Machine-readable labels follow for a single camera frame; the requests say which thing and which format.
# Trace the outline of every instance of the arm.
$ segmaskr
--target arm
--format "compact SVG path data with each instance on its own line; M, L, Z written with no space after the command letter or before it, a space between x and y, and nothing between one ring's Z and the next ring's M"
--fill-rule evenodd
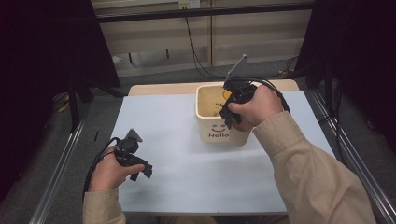
M107 152L112 150L114 148L109 147ZM126 176L141 172L144 167L141 164L122 167L114 154L105 156L93 171L89 192L85 193L83 223L125 223L125 215L118 202L118 186L125 181Z
M253 132L274 166L290 223L375 223L359 179L309 143L276 98L260 86L250 102L230 109L257 126Z

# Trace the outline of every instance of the white container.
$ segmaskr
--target white container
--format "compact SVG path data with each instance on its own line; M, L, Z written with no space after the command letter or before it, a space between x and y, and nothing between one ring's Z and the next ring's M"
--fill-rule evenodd
M195 115L203 142L229 142L230 132L219 112L225 103L221 85L204 85L197 88Z

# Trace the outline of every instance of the tabletop surface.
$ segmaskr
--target tabletop surface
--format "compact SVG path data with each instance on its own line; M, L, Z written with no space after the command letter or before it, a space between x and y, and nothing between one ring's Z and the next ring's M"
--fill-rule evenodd
M297 83L292 79L271 80L279 91L297 91ZM223 84L224 82L192 82L172 84L152 84L132 86L128 95L157 95L157 94L195 94L195 90L203 85Z
M302 91L284 91L290 111L309 141L332 150ZM125 213L251 215L286 213L273 167L251 134L247 143L204 143L194 115L194 94L125 97L112 136L135 128L143 142L136 156L153 165L150 179L120 186Z

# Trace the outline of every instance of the wall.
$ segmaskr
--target wall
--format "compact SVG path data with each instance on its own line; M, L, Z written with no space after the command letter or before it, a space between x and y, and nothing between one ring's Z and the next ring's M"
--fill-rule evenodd
M201 1L201 7L240 7L296 2L303 1L207 0ZM174 0L92 0L92 4L97 15L178 9L178 1ZM220 65L224 64L219 62L222 47L230 45L265 43L261 49L245 52L261 60L298 55L310 13L311 10L301 10L199 17L189 18L189 24L194 46L205 47L208 61L212 65ZM181 18L103 23L101 27L112 55L191 47L186 21ZM239 51L233 58L240 58Z

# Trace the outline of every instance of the cartoon face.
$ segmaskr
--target cartoon face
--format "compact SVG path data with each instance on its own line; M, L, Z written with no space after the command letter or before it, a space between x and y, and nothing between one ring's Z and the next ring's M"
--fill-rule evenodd
M212 131L215 132L215 133L224 132L225 131L225 124L220 124L220 125L213 124L212 125Z

